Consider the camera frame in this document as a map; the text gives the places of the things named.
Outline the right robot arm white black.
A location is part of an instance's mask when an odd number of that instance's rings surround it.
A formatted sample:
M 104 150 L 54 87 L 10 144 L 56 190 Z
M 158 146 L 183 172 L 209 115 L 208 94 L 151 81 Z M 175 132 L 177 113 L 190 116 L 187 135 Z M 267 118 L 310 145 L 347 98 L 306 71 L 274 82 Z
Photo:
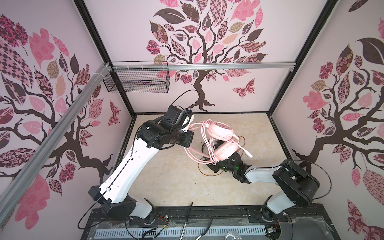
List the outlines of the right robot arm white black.
M 294 206 L 308 207 L 320 187 L 319 181 L 294 161 L 285 160 L 274 167 L 255 167 L 243 163 L 238 153 L 213 164 L 208 164 L 214 172 L 223 170 L 231 173 L 240 183 L 273 183 L 281 191 L 271 195 L 261 206 L 260 214 L 266 222 L 281 212 Z

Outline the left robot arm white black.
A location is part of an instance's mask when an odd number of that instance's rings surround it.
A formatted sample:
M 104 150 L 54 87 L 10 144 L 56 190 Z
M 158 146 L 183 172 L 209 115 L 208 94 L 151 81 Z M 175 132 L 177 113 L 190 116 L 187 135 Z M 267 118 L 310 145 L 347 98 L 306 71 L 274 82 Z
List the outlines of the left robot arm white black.
M 117 221 L 137 217 L 146 224 L 154 221 L 156 207 L 148 200 L 135 200 L 128 192 L 144 166 L 160 150 L 191 145 L 194 133 L 188 128 L 193 116 L 191 110 L 169 106 L 163 116 L 146 121 L 138 128 L 131 149 L 117 169 L 99 187 L 89 190 L 107 217 Z

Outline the pink headphones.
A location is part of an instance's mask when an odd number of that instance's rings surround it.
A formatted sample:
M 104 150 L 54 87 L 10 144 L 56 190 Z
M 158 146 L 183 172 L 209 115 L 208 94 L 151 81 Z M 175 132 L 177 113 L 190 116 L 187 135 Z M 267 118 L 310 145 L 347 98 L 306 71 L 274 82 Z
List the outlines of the pink headphones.
M 223 161 L 238 150 L 243 150 L 248 157 L 253 155 L 240 145 L 240 137 L 235 134 L 232 127 L 221 122 L 206 120 L 191 124 L 189 131 L 194 132 L 199 130 L 204 143 L 208 149 L 205 154 L 190 146 L 184 148 L 187 156 L 193 161 L 208 165 L 215 165 L 216 162 Z

